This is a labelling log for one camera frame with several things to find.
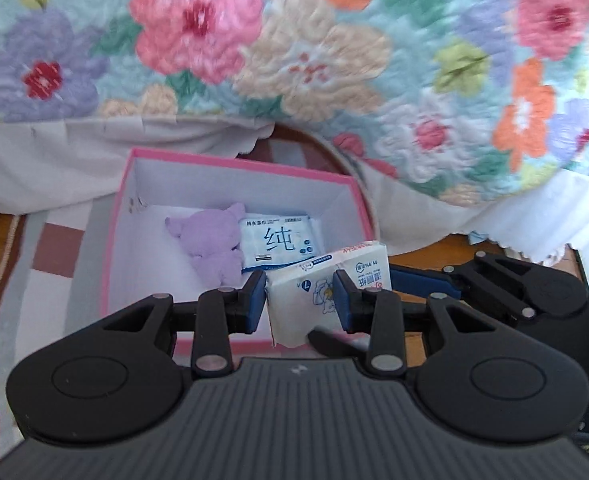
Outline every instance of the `checkered rug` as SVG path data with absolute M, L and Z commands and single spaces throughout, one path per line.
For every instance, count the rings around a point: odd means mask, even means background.
M 346 173 L 341 161 L 323 146 L 292 135 L 277 132 L 259 140 L 242 158 Z M 20 253 L 13 258 L 11 244 L 6 275 L 0 280 L 0 457 L 21 440 L 5 399 L 13 366 L 99 317 L 113 202 L 114 196 L 107 196 L 31 214 L 17 227 Z

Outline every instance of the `floral blanket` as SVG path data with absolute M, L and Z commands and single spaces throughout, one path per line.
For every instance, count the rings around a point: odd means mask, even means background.
M 589 175 L 589 0 L 0 0 L 0 123 L 195 114 L 458 205 Z

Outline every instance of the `plush toy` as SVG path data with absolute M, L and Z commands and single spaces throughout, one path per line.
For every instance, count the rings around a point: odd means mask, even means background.
M 166 227 L 179 238 L 192 266 L 209 290 L 219 286 L 241 285 L 243 253 L 239 250 L 246 207 L 236 203 L 225 211 L 205 209 L 188 218 L 166 218 Z

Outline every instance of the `white bed skirt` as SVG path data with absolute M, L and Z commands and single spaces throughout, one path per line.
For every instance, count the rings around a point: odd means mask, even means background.
M 389 254 L 472 231 L 538 263 L 562 256 L 566 244 L 581 250 L 589 243 L 589 177 L 582 174 L 562 170 L 536 189 L 464 208 L 414 191 L 362 162 L 359 169 Z
M 234 157 L 273 130 L 271 121 L 230 117 L 0 124 L 0 212 L 32 213 L 113 193 L 133 146 Z

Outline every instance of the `pink box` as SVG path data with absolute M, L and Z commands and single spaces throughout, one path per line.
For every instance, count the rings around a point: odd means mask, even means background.
M 106 248 L 101 312 L 107 316 L 155 292 L 195 301 L 206 290 L 166 231 L 167 216 L 242 202 L 249 214 L 310 216 L 321 253 L 373 238 L 350 176 L 250 160 L 135 148 L 116 195 Z M 264 309 L 254 334 L 230 336 L 236 356 L 278 354 Z M 191 333 L 178 335 L 189 355 Z

